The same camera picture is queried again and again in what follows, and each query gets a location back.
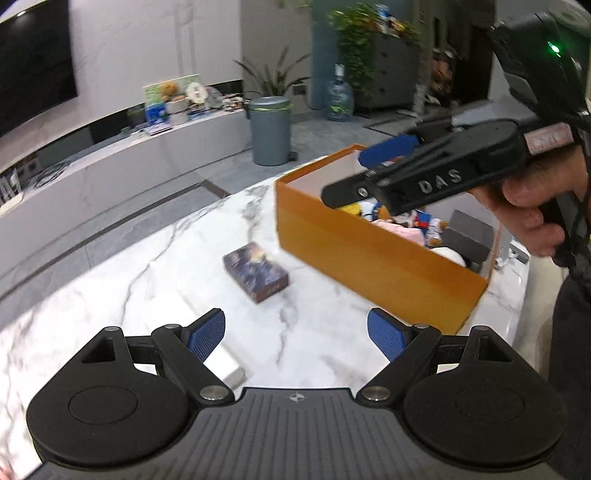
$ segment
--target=metal screw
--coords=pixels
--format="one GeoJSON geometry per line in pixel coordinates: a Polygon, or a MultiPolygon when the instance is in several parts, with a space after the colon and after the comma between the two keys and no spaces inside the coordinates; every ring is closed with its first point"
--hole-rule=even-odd
{"type": "Polygon", "coordinates": [[[361,392],[363,398],[369,401],[384,401],[390,398],[390,390],[379,385],[373,387],[366,387],[361,392]]]}
{"type": "Polygon", "coordinates": [[[205,400],[216,401],[216,400],[223,400],[228,396],[230,391],[221,385],[209,385],[208,387],[203,387],[199,392],[205,400]]]}

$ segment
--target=green led light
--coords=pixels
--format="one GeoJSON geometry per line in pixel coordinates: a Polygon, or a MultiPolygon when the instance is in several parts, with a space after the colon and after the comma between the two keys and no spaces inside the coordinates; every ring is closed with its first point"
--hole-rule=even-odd
{"type": "Polygon", "coordinates": [[[550,48],[552,49],[552,51],[554,53],[560,53],[560,49],[556,45],[554,45],[552,42],[548,42],[548,45],[550,45],[550,48]]]}

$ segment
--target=orange box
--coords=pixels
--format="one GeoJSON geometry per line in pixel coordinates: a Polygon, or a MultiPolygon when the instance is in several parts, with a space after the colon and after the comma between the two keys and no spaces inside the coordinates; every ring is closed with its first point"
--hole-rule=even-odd
{"type": "MultiPolygon", "coordinates": [[[[454,334],[488,286],[501,227],[492,214],[480,218],[495,227],[496,240],[479,275],[367,220],[326,207],[320,200],[322,187],[363,171],[357,160],[364,148],[353,145],[277,180],[281,247],[397,318],[454,334]]],[[[428,211],[449,220],[460,203],[458,209],[469,215],[488,215],[471,204],[476,203],[471,195],[463,195],[428,211]]]]}

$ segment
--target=television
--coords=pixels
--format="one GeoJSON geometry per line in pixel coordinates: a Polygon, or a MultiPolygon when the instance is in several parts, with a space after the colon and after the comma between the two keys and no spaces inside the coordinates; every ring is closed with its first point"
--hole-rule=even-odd
{"type": "Polygon", "coordinates": [[[76,96],[69,0],[46,0],[0,23],[0,137],[76,96]]]}

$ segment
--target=white marble table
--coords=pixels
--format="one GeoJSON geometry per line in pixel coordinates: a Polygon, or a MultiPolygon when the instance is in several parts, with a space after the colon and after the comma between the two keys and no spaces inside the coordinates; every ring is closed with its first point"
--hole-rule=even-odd
{"type": "MultiPolygon", "coordinates": [[[[25,425],[35,393],[101,328],[146,335],[174,314],[147,320],[145,306],[174,292],[195,318],[226,313],[224,346],[246,369],[246,385],[350,387],[386,364],[369,340],[371,302],[282,251],[275,234],[274,179],[221,200],[155,233],[55,292],[0,332],[0,466],[22,478],[38,457],[25,425]],[[286,290],[254,305],[225,272],[222,256],[256,241],[291,277],[286,290]]],[[[493,274],[468,323],[494,327],[510,343],[529,267],[516,260],[493,274]]]]}

